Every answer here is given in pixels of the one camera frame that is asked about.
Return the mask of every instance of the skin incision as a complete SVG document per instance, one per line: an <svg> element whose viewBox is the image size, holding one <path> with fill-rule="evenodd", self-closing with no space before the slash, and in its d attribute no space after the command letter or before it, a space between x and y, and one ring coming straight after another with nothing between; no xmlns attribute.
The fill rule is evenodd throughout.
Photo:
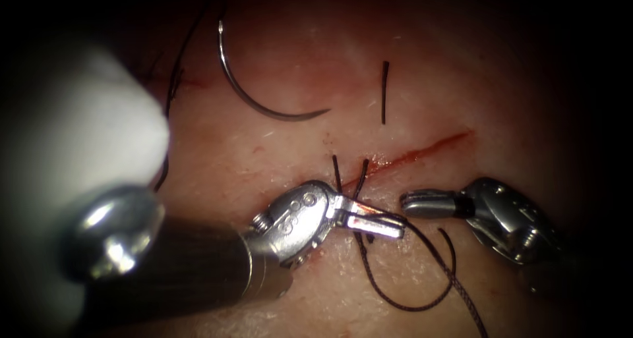
<svg viewBox="0 0 633 338"><path fill-rule="evenodd" d="M164 103L185 36L206 0L169 0L126 11L104 38ZM351 195L370 160L360 200L400 213L407 190L459 190L481 176L517 188L565 231L583 216L591 179L578 161L582 118L544 37L482 0L226 0L226 53L241 87L283 113L331 111L288 123L251 109L217 56L220 0L207 8L181 58L171 104L169 176L159 195L172 216L248 223L303 181L334 185L337 155ZM389 62L381 124L383 61ZM574 335L578 310L530 295L516 268L459 219L411 220L450 264L490 337ZM448 280L407 232L367 244L376 282L421 306ZM478 337L453 290L419 313L373 291L353 235L333 230L294 273L281 299L122 327L104 337Z"/></svg>

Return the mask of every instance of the curved suture needle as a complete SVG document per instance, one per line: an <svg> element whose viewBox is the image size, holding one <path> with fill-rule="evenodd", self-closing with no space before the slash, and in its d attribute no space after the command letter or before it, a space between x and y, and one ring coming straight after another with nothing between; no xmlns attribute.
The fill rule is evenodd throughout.
<svg viewBox="0 0 633 338"><path fill-rule="evenodd" d="M263 105L257 103L253 98L251 98L242 87L237 83L231 69L229 68L229 61L226 57L224 51L224 23L222 22L222 18L218 20L218 56L220 56L220 64L222 65L222 70L224 71L224 75L229 80L231 86L239 97L246 102L247 105L251 106L255 111L262 113L265 116L268 116L273 119L277 119L279 121L285 122L299 122L299 121L307 121L308 119L312 119L322 115L323 113L328 112L330 109L321 109L319 111L309 112L309 113L301 113L298 115L291 115L288 113L281 113L277 111L273 111L270 108L266 108Z"/></svg>

